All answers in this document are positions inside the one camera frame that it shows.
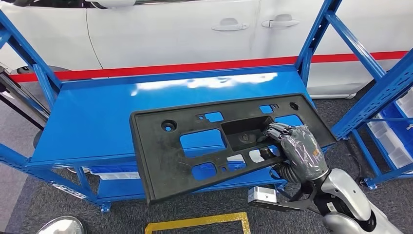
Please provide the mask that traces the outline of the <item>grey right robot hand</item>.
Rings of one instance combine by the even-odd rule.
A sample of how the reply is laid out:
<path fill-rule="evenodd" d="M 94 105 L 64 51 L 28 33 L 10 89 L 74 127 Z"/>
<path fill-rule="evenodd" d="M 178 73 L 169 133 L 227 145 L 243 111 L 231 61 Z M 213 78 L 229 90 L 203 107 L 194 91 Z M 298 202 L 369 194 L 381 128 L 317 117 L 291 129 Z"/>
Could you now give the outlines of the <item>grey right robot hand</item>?
<path fill-rule="evenodd" d="M 281 146 L 284 159 L 274 165 L 278 175 L 290 183 L 305 183 L 329 172 L 324 154 L 307 125 L 270 123 L 258 142 L 272 139 Z"/>

